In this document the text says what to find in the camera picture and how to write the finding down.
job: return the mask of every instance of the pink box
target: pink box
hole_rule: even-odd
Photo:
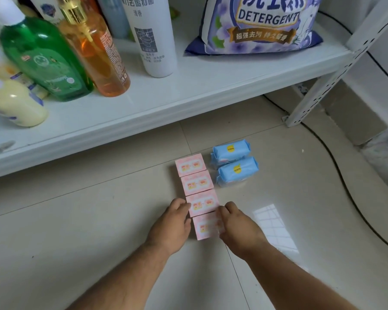
[[[201,153],[190,157],[179,159],[175,162],[178,175],[184,177],[207,169]]]
[[[214,188],[208,171],[181,177],[181,182],[186,196]]]
[[[191,203],[191,217],[196,217],[197,215],[215,211],[220,205],[220,203],[218,203],[217,194],[214,189],[188,196],[186,200],[187,203]]]
[[[224,224],[217,211],[193,217],[197,240],[219,236],[225,232]]]

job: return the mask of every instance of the shelf post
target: shelf post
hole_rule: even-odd
[[[380,35],[388,28],[388,0],[380,0],[365,18],[361,26],[346,42],[353,52],[352,60],[338,71],[318,78],[313,87],[285,120],[288,127],[300,124],[307,114],[323,99],[347,71],[371,47]]]

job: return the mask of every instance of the brown ribbon banner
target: brown ribbon banner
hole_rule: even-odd
[[[244,42],[244,41],[269,41],[278,42],[281,44],[291,43],[296,35],[296,29],[290,31],[283,31],[272,28],[246,28],[240,29],[238,27],[229,28],[230,42]]]

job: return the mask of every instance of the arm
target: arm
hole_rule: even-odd
[[[260,227],[233,202],[219,210],[226,230],[220,238],[250,266],[276,310],[357,310],[270,245]]]
[[[76,300],[67,310],[142,310],[168,258],[188,238],[191,204],[174,199],[133,254]]]

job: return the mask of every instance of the black wire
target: black wire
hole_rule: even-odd
[[[271,99],[269,99],[266,95],[263,95],[264,98],[268,99],[269,102],[271,102],[274,106],[276,106],[277,108],[279,108],[280,110],[282,110],[283,112],[285,112],[286,114],[290,115],[290,113],[288,111],[286,111],[285,109],[283,109],[282,107],[280,107],[279,105],[275,104],[274,101],[272,101]],[[333,156],[332,152],[330,151],[329,147],[325,144],[325,142],[318,136],[318,134],[316,134],[308,125],[306,125],[305,123],[301,123],[303,125],[303,127],[305,127],[312,135],[314,135],[316,137],[317,140],[320,141],[320,143],[323,145],[323,147],[326,149],[326,151],[328,152],[329,156],[331,157],[331,160],[336,168],[336,171],[338,173],[338,176],[339,176],[339,179],[341,180],[341,183],[342,183],[342,186],[343,186],[343,189],[345,189],[345,192],[346,192],[346,195],[348,196],[349,200],[351,201],[351,203],[353,204],[355,210],[358,212],[358,214],[361,216],[362,220],[365,222],[365,224],[367,224],[367,226],[373,231],[373,233],[375,235],[378,236],[379,239],[381,239],[387,246],[388,246],[388,241],[386,241],[373,227],[372,225],[367,221],[367,219],[364,217],[364,215],[362,214],[361,210],[359,210],[357,204],[355,203],[355,200],[353,199],[348,187],[346,186],[346,182],[345,180],[343,179],[343,176],[342,176],[342,172],[341,172],[341,169],[339,168],[338,166],[338,163],[336,162],[335,160],[335,157]]]
[[[340,22],[339,20],[337,20],[335,17],[333,17],[332,15],[329,15],[328,13],[325,13],[321,10],[318,10],[318,13],[322,14],[322,15],[325,15],[326,17],[329,17],[330,19],[332,19],[333,21],[337,22],[341,27],[343,27],[347,32],[349,32],[351,35],[353,35],[353,32],[348,28],[346,27],[342,22]],[[388,72],[381,66],[381,64],[378,63],[378,61],[373,57],[373,55],[371,54],[371,52],[367,51],[367,54],[372,58],[372,60],[375,62],[375,64],[379,67],[379,69],[381,71],[383,71],[383,73],[388,77]]]

